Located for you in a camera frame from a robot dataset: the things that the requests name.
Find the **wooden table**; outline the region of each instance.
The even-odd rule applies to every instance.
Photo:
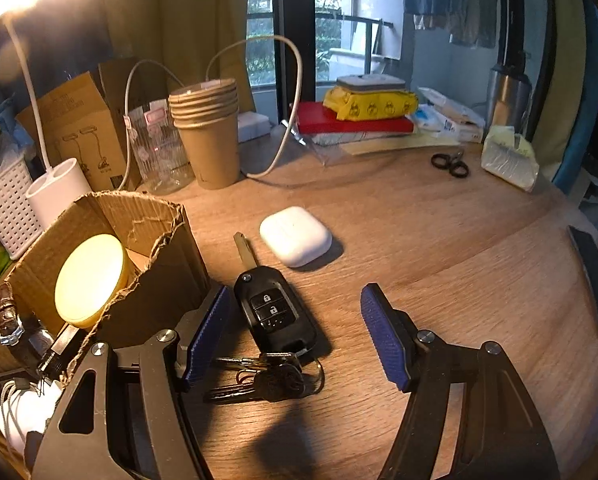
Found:
[[[266,149],[247,143],[242,164],[256,170],[258,159],[265,167]],[[408,396],[386,380],[360,315],[368,282],[448,343],[503,345],[543,417],[564,479],[590,453],[598,441],[597,328],[566,226],[589,230],[597,241],[598,234],[551,184],[526,194],[481,170],[478,149],[466,154],[466,180],[430,165],[438,149],[328,168],[294,152],[262,182],[217,191],[194,183],[170,196],[186,206],[208,272],[224,283],[243,270],[236,231],[250,239],[260,263],[282,268],[258,227],[291,205],[332,231],[338,255],[316,270],[283,269],[332,346],[322,359],[327,380],[319,395],[211,407],[199,400],[218,380],[210,375],[188,397],[215,478],[377,478]],[[239,322],[224,334],[221,354],[257,354]],[[458,386],[434,478],[449,471],[460,409]]]

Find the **silver bolt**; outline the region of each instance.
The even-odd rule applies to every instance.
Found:
[[[436,336],[434,335],[434,332],[432,332],[431,330],[419,330],[416,333],[416,338],[419,339],[419,341],[421,341],[422,343],[431,343],[435,340]]]
[[[486,347],[486,352],[488,352],[489,354],[492,355],[499,355],[501,354],[501,351],[503,350],[501,348],[501,345],[499,343],[495,343],[494,341],[488,341],[485,345]]]
[[[105,343],[94,343],[92,345],[92,353],[98,357],[99,355],[101,355],[103,353],[103,350],[105,349],[105,347],[106,347]]]
[[[167,328],[157,334],[157,339],[162,343],[167,343],[168,341],[172,341],[175,338],[175,336],[176,332]]]

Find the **desk lamp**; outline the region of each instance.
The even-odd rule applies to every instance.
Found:
[[[26,9],[34,7],[38,1],[0,0],[0,18],[2,18],[15,47],[26,82],[26,88],[28,88],[30,95],[30,104],[34,113],[36,130],[39,135],[39,145],[41,147],[45,174],[32,183],[26,192],[26,198],[45,230],[74,200],[92,190],[75,158],[70,158],[55,168],[52,167],[50,160],[48,160],[41,115],[39,114],[36,95],[32,86],[26,54],[13,26],[13,17]]]

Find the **scissors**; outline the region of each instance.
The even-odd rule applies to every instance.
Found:
[[[457,153],[437,153],[432,156],[430,162],[439,170],[448,170],[454,178],[466,178],[470,174],[470,168],[462,160],[463,150]]]

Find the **yellow wet wipes pack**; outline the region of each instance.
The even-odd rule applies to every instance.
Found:
[[[372,121],[412,114],[418,108],[418,98],[401,90],[357,93],[335,86],[325,95],[323,105],[336,112],[339,121]]]

